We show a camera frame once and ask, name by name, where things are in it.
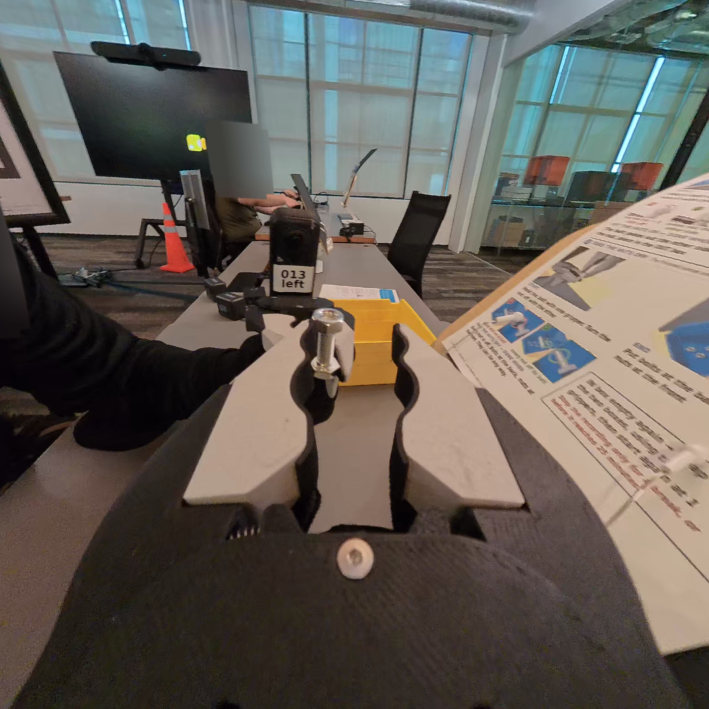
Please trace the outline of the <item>black office chair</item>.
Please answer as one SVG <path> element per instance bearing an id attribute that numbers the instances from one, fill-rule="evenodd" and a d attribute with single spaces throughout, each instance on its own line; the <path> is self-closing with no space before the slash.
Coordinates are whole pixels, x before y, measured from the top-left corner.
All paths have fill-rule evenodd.
<path id="1" fill-rule="evenodd" d="M 388 261 L 420 298 L 425 263 L 450 200 L 450 195 L 434 196 L 413 191 L 388 248 Z"/>

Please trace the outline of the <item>rolling TV stand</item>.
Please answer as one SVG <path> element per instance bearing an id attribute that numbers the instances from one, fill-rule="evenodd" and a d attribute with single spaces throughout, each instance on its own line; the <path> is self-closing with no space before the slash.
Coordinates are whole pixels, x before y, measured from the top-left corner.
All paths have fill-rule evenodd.
<path id="1" fill-rule="evenodd" d="M 181 198 L 184 197 L 182 183 L 161 180 L 160 186 L 163 202 L 169 207 L 169 213 L 175 226 L 185 226 L 184 220 L 180 220 L 176 213 L 177 205 Z M 157 235 L 158 241 L 164 242 L 164 216 L 160 218 L 143 218 L 141 220 L 134 253 L 134 266 L 137 270 L 145 270 L 147 268 L 143 257 L 149 230 L 152 230 Z"/>

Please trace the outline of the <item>orange traffic cone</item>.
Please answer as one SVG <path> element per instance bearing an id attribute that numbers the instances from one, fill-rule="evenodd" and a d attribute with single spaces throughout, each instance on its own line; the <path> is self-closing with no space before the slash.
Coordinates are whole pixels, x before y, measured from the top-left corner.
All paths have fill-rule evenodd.
<path id="1" fill-rule="evenodd" d="M 184 274 L 195 270 L 188 258 L 177 225 L 167 202 L 162 203 L 164 246 L 167 262 L 160 269 L 169 273 Z"/>

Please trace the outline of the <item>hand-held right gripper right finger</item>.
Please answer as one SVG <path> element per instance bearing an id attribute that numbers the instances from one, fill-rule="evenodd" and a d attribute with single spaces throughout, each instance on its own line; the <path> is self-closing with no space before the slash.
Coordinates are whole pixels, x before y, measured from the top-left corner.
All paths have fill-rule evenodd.
<path id="1" fill-rule="evenodd" d="M 394 393 L 403 407 L 391 450 L 391 521 L 409 529 L 438 510 L 518 510 L 525 498 L 476 387 L 411 327 L 395 324 Z"/>

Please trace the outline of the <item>person's left hand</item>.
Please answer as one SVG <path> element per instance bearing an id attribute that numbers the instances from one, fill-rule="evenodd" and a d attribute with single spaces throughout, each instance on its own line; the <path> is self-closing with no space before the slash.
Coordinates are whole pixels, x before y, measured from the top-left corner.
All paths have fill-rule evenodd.
<path id="1" fill-rule="evenodd" d="M 74 439 L 83 448 L 100 451 L 141 448 L 188 419 L 263 354 L 260 335 L 239 348 L 193 351 L 137 340 L 111 377 L 93 390 L 75 424 Z"/>

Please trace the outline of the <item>instruction sheet board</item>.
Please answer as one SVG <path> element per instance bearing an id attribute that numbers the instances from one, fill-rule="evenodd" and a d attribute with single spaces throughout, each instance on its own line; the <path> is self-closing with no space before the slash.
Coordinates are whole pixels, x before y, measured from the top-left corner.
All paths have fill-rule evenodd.
<path id="1" fill-rule="evenodd" d="M 438 346 L 605 522 L 682 444 L 708 448 L 708 175 L 548 249 Z M 708 646 L 708 471 L 651 484 L 610 528 L 663 654 Z"/>

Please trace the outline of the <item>yellow plastic bin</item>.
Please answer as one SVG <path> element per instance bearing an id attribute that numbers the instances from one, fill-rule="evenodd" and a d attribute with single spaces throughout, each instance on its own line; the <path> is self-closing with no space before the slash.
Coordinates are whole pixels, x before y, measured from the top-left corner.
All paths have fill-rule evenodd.
<path id="1" fill-rule="evenodd" d="M 395 324 L 409 326 L 428 345 L 436 336 L 406 301 L 395 304 L 384 299 L 339 299 L 334 305 L 354 316 L 355 359 L 344 386 L 393 384 L 397 367 L 392 361 L 392 332 Z"/>

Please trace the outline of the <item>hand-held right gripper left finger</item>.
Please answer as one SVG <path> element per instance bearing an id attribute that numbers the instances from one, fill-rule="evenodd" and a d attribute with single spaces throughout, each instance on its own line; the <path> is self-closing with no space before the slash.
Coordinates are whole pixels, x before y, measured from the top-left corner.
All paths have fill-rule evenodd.
<path id="1" fill-rule="evenodd" d="M 321 504 L 308 346 L 296 327 L 231 384 L 184 491 L 190 506 L 242 503 L 291 509 L 309 529 Z"/>

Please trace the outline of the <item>black video bar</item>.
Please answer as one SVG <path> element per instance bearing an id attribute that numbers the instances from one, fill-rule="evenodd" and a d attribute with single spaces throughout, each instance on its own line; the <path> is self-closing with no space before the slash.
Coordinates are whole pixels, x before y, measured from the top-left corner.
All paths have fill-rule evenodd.
<path id="1" fill-rule="evenodd" d="M 95 55 L 116 64 L 145 65 L 160 70 L 201 65 L 201 54 L 191 49 L 155 47 L 145 42 L 120 44 L 105 41 L 92 41 L 90 47 Z"/>

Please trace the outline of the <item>printed paper sheets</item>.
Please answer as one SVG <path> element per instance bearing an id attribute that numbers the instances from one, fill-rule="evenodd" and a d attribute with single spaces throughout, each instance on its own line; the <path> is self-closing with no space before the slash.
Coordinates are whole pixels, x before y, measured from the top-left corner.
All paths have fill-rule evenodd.
<path id="1" fill-rule="evenodd" d="M 395 289 L 342 286 L 335 284 L 323 284 L 318 296 L 331 301 L 339 300 L 384 300 L 397 304 L 400 298 Z"/>

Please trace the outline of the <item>silver steel bolt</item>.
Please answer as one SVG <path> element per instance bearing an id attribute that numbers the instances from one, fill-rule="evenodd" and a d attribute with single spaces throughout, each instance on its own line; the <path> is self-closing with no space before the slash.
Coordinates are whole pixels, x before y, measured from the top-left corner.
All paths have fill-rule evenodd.
<path id="1" fill-rule="evenodd" d="M 316 355 L 321 362 L 335 357 L 335 337 L 342 332 L 345 317 L 334 307 L 316 309 L 311 316 L 311 325 L 316 333 Z"/>

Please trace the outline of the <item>black framed board on easel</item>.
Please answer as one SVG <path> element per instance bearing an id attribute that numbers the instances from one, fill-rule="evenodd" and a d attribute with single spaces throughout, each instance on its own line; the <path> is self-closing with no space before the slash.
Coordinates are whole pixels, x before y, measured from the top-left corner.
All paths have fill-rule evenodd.
<path id="1" fill-rule="evenodd" d="M 1 211 L 22 231 L 39 269 L 58 279 L 36 228 L 70 223 L 4 67 L 1 68 Z"/>

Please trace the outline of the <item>dark tablet on stand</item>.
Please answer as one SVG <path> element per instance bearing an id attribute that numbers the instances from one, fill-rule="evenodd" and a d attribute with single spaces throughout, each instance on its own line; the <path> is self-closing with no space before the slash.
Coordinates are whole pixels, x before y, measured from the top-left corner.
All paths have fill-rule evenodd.
<path id="1" fill-rule="evenodd" d="M 303 209 L 314 217 L 319 217 L 318 210 L 311 197 L 309 187 L 306 185 L 304 178 L 299 173 L 291 173 L 291 180 L 294 183 L 294 188 L 298 194 L 298 199 L 301 202 Z"/>

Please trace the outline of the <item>orange 3D printer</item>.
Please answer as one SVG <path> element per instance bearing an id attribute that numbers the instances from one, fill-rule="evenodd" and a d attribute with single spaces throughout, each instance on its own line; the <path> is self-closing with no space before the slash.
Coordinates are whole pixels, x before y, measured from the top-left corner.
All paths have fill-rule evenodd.
<path id="1" fill-rule="evenodd" d="M 621 164 L 620 181 L 627 191 L 650 191 L 660 175 L 661 162 L 626 162 Z"/>
<path id="2" fill-rule="evenodd" d="M 538 155 L 527 163 L 523 186 L 562 185 L 570 158 L 562 155 Z"/>

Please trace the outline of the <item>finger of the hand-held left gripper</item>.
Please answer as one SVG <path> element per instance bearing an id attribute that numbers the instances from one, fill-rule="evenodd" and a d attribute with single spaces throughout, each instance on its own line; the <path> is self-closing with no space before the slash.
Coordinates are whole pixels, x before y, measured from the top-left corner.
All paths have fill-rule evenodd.
<path id="1" fill-rule="evenodd" d="M 264 321 L 264 329 L 261 331 L 261 344 L 264 352 L 268 353 L 274 348 L 283 346 L 292 355 L 303 355 L 301 339 L 303 337 L 303 323 L 296 321 Z"/>
<path id="2" fill-rule="evenodd" d="M 329 398 L 336 398 L 341 383 L 348 383 L 352 376 L 355 360 L 354 331 L 345 321 L 342 332 L 335 337 L 335 357 L 340 364 L 339 381 L 325 381 L 325 390 Z"/>

